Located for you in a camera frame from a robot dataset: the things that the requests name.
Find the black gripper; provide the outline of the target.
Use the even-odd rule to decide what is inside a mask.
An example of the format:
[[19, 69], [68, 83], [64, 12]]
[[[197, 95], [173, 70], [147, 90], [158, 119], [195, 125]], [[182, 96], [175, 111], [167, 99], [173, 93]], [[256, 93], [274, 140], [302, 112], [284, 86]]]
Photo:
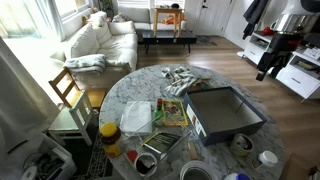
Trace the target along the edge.
[[268, 50], [263, 53], [257, 65], [258, 74], [256, 79], [262, 81], [269, 69], [272, 69], [270, 76], [275, 78], [280, 70], [287, 65], [292, 52], [297, 49], [301, 41], [301, 34], [275, 33]]

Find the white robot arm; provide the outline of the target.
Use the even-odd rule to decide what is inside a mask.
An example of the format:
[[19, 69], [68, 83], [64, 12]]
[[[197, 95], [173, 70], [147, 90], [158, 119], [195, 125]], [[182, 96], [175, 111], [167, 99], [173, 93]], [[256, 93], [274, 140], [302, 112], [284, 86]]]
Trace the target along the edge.
[[285, 9], [271, 26], [275, 32], [257, 68], [256, 79], [262, 81], [269, 69], [276, 77], [284, 68], [290, 54], [297, 49], [316, 23], [320, 13], [320, 0], [288, 0]]

